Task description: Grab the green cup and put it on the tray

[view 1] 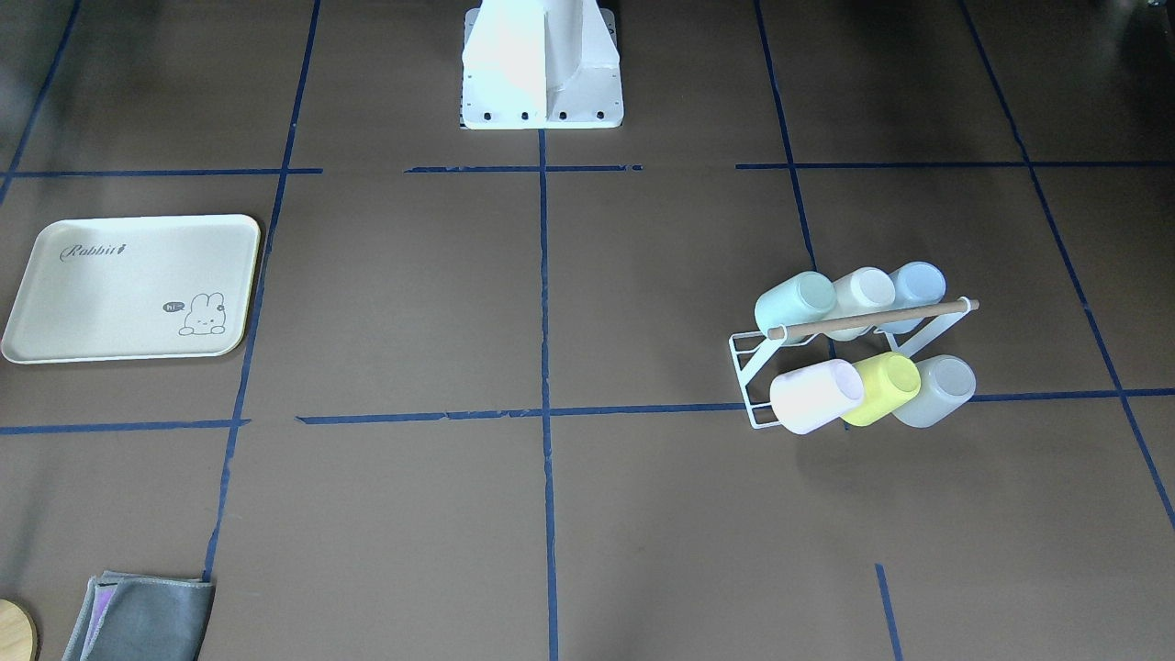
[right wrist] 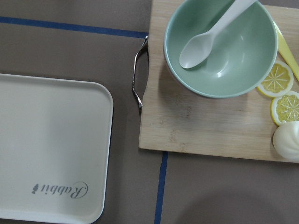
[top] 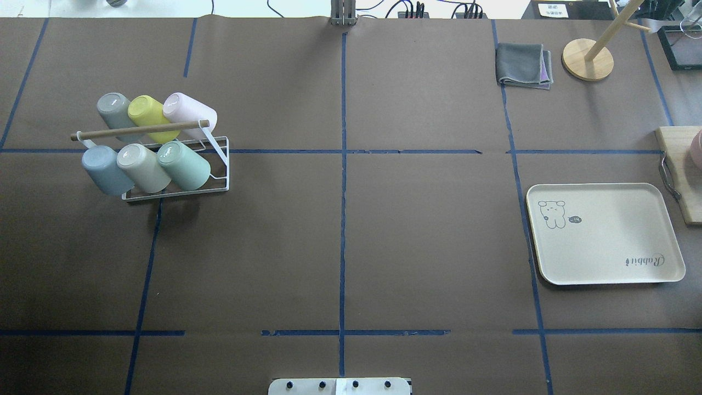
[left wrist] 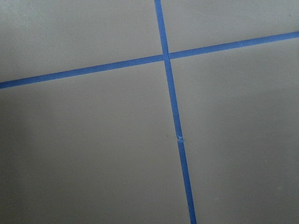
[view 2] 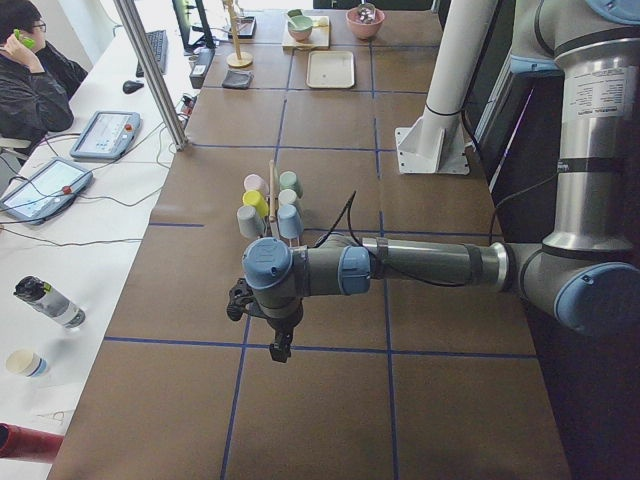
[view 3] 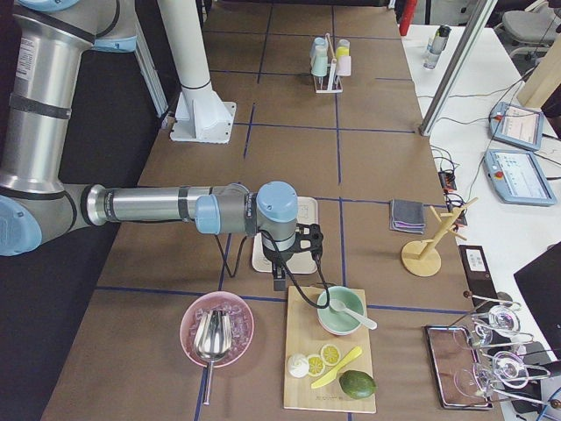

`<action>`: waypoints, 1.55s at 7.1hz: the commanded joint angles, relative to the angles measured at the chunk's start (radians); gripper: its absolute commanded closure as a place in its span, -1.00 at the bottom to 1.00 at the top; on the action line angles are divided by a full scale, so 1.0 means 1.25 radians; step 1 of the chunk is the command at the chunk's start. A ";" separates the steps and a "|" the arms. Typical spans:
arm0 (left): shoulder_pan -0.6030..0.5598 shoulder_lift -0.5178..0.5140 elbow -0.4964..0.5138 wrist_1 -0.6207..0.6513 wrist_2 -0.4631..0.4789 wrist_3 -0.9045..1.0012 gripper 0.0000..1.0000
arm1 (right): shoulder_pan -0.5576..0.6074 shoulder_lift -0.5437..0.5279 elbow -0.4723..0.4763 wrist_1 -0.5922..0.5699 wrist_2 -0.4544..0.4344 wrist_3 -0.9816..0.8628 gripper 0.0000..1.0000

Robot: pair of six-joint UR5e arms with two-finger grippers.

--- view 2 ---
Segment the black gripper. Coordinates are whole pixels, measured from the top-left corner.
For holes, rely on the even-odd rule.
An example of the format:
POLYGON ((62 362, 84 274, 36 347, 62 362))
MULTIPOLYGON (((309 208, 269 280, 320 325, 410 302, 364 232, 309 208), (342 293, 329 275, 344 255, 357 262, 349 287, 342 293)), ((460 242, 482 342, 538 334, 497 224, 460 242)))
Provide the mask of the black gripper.
POLYGON ((252 317, 265 319, 269 326, 275 331, 274 344, 269 345, 269 352, 273 361, 282 362, 291 357, 290 344, 293 341, 295 327, 303 318, 303 304, 299 298, 294 298, 293 302, 284 308, 267 309, 263 308, 257 300, 254 300, 249 307, 252 317))

